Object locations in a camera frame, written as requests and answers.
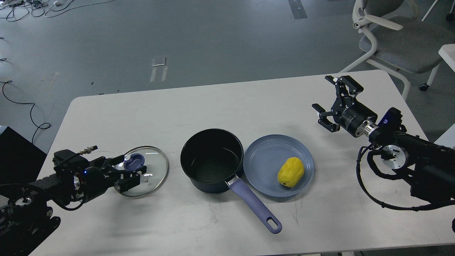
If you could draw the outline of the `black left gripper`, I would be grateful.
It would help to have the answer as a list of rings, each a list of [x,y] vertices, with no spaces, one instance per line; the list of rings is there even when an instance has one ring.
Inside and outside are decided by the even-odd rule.
[[[118,193],[147,193],[147,171],[120,174],[115,167],[125,161],[124,155],[98,157],[79,173],[82,199],[94,199],[114,187]]]

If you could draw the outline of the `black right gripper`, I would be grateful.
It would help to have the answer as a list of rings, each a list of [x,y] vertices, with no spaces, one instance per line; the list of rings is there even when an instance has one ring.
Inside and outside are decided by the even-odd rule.
[[[332,123],[328,117],[339,116],[339,111],[325,111],[325,109],[318,103],[312,104],[312,108],[318,113],[318,124],[323,126],[330,132],[337,132],[340,126],[345,129],[351,136],[358,138],[362,136],[365,122],[376,122],[378,115],[371,109],[367,108],[364,104],[357,102],[357,95],[364,91],[354,78],[349,75],[333,77],[331,75],[325,76],[325,79],[335,86],[335,102],[334,107],[345,107],[339,117],[339,124]]]

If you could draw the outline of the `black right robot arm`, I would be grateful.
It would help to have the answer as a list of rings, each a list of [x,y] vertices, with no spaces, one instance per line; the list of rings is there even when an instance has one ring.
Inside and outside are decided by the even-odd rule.
[[[351,76],[325,76],[335,88],[335,101],[329,111],[312,104],[318,124],[330,132],[346,130],[354,138],[365,136],[368,146],[359,149],[356,176],[362,191],[382,208],[399,211],[430,211],[453,206],[455,193],[454,149],[410,135],[402,123],[400,110],[392,107],[377,122],[377,114],[358,101],[364,88]],[[400,207],[372,196],[361,177],[361,161],[373,173],[386,180],[403,180],[410,186],[412,197],[426,205]]]

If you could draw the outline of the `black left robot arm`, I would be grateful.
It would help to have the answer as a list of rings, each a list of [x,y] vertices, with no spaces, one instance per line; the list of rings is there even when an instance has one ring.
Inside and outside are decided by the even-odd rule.
[[[1,207],[2,256],[27,256],[57,230],[61,218],[53,216],[49,201],[75,211],[111,187],[122,193],[140,185],[147,171],[143,157],[101,156],[91,161],[83,157],[97,148],[77,153],[60,150],[52,159],[54,174],[34,182],[1,185],[20,189]]]

